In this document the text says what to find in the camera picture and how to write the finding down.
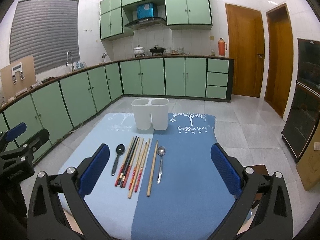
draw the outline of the utensil holder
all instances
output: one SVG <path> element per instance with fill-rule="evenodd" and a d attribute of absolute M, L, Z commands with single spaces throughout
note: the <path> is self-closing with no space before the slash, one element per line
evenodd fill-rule
<path fill-rule="evenodd" d="M 135 99 L 131 105 L 137 128 L 148 130 L 152 122 L 155 130 L 166 130 L 168 128 L 168 103 L 169 100 L 166 98 Z"/>

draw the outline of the faucet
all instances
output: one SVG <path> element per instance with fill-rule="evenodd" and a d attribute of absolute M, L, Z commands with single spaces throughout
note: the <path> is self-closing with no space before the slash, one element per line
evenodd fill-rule
<path fill-rule="evenodd" d="M 75 71 L 75 67 L 74 67 L 74 65 L 73 65 L 73 60 L 72 60 L 72 54 L 71 54 L 71 51 L 70 51 L 70 50 L 68 50 L 68 52 L 67 52 L 67 63 L 66 63 L 66 66 L 69 65 L 69 63 L 68 63 L 69 53 L 70 53 L 70 57 L 71 57 L 71 71 Z"/>

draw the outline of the countertop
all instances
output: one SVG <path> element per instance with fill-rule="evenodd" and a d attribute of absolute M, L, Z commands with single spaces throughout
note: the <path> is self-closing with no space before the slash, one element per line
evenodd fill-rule
<path fill-rule="evenodd" d="M 113 63 L 117 63 L 117 62 L 124 62 L 124 61 L 131 61 L 131 60 L 137 60 L 137 59 L 149 59 L 149 58 L 170 58 L 170 57 L 197 57 L 197 58 L 214 58 L 214 59 L 223 59 L 223 60 L 232 60 L 231 58 L 228 57 L 213 57 L 213 56 L 206 56 L 206 55 L 160 55 L 160 56 L 146 56 L 146 57 L 134 57 L 134 58 L 128 58 L 128 59 L 123 59 L 123 60 L 114 60 L 114 61 L 109 61 L 109 62 L 101 62 L 97 65 L 93 65 L 90 67 L 86 67 L 84 69 L 79 69 L 79 70 L 75 70 L 73 72 L 69 72 L 67 74 L 55 77 L 54 79 L 51 79 L 50 81 L 47 81 L 45 83 L 43 83 L 40 86 L 37 86 L 35 88 L 31 88 L 28 91 L 20 94 L 19 96 L 17 96 L 14 100 L 10 101 L 9 103 L 5 103 L 1 108 L 0 108 L 0 112 L 4 111 L 5 109 L 7 109 L 9 106 L 13 105 L 15 102 L 19 101 L 20 99 L 24 98 L 25 96 L 39 90 L 42 87 L 45 87 L 47 85 L 50 85 L 51 83 L 54 83 L 58 80 L 61 80 L 63 78 L 66 78 L 68 76 L 72 76 L 96 67 L 101 67 L 101 66 L 105 66 L 105 65 L 109 65 L 109 64 L 113 64 Z"/>

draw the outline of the range hood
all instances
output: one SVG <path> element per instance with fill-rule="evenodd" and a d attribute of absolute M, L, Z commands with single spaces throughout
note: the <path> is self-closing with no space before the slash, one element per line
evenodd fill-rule
<path fill-rule="evenodd" d="M 134 20 L 132 22 L 129 22 L 125 25 L 125 27 L 131 28 L 133 30 L 142 29 L 148 26 L 152 26 L 155 24 L 165 24 L 167 25 L 167 22 L 162 17 L 148 17 L 148 18 L 142 18 L 139 20 Z"/>

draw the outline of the metal screw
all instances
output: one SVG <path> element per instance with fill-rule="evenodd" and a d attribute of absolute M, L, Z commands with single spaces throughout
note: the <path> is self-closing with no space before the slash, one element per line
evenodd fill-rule
<path fill-rule="evenodd" d="M 276 171 L 276 177 L 281 179 L 282 178 L 282 173 L 279 171 Z"/>
<path fill-rule="evenodd" d="M 43 176 L 44 176 L 44 171 L 41 171 L 41 172 L 38 173 L 38 177 L 39 178 L 42 178 Z"/>
<path fill-rule="evenodd" d="M 72 174 L 72 173 L 74 173 L 75 172 L 75 168 L 74 167 L 69 167 L 69 168 L 67 168 L 67 173 L 68 174 Z"/>
<path fill-rule="evenodd" d="M 252 173 L 253 173 L 253 168 L 251 168 L 251 167 L 246 167 L 246 168 L 245 168 L 245 172 L 248 173 L 248 174 L 252 174 Z"/>

